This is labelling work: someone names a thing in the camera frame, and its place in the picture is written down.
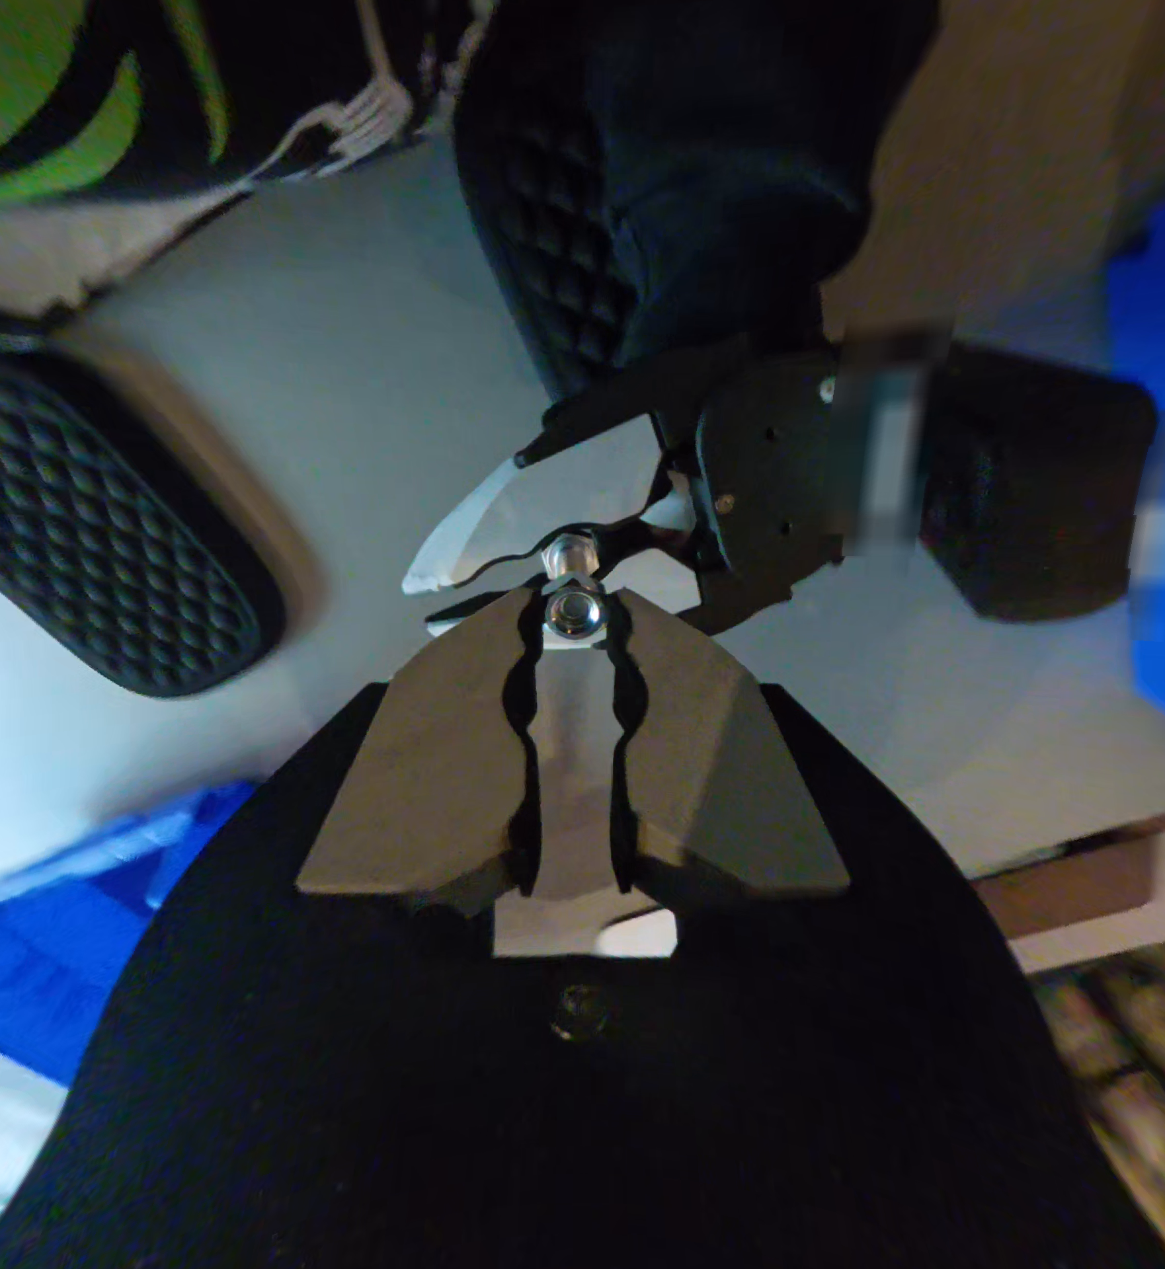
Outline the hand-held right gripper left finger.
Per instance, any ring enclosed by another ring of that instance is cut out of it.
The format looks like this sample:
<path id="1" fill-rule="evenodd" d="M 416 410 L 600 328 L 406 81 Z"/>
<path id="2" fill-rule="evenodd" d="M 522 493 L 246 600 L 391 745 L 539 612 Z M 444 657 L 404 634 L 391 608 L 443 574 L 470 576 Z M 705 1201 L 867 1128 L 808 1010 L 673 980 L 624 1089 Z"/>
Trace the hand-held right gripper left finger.
<path id="1" fill-rule="evenodd" d="M 543 594 L 514 589 L 435 637 L 388 682 L 296 878 L 467 916 L 530 896 L 543 864 Z"/>

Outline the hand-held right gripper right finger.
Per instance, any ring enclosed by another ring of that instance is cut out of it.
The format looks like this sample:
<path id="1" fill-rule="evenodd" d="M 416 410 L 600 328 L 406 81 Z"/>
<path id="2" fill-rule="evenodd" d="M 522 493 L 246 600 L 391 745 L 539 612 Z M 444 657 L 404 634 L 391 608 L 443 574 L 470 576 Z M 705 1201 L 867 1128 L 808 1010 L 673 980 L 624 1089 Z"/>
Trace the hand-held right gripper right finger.
<path id="1" fill-rule="evenodd" d="M 609 594 L 611 860 L 667 908 L 843 894 L 848 868 L 759 681 L 632 590 Z"/>

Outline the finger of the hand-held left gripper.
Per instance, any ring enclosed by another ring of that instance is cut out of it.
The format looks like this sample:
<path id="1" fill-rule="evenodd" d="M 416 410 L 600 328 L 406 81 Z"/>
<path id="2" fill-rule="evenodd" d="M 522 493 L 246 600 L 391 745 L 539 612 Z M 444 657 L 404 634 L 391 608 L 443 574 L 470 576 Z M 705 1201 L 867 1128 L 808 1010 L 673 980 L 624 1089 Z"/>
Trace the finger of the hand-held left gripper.
<path id="1" fill-rule="evenodd" d="M 504 461 L 436 524 L 407 569 L 404 594 L 463 588 L 562 532 L 637 516 L 651 502 L 663 454 L 653 417 L 637 414 L 550 457 Z"/>
<path id="2" fill-rule="evenodd" d="M 693 608 L 701 597 L 696 574 L 684 564 L 672 558 L 659 548 L 643 548 L 620 562 L 615 562 L 607 572 L 601 570 L 603 552 L 599 549 L 600 565 L 593 576 L 600 581 L 605 596 L 620 590 L 629 590 L 656 604 L 661 609 L 680 614 Z M 522 585 L 523 590 L 542 592 L 548 578 L 544 576 L 540 553 L 539 570 Z M 546 650 L 573 650 L 601 645 L 605 633 L 585 642 L 564 642 L 548 633 L 543 626 L 543 648 Z"/>

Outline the silver bolt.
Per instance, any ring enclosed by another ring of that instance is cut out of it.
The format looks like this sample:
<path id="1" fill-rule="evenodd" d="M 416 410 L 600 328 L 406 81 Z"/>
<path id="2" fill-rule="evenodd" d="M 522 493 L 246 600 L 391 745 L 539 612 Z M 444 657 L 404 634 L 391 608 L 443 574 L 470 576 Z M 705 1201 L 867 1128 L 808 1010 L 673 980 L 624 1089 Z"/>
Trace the silver bolt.
<path id="1" fill-rule="evenodd" d="M 543 588 L 544 629 L 564 642 L 599 638 L 608 626 L 608 598 L 591 573 L 571 569 Z"/>

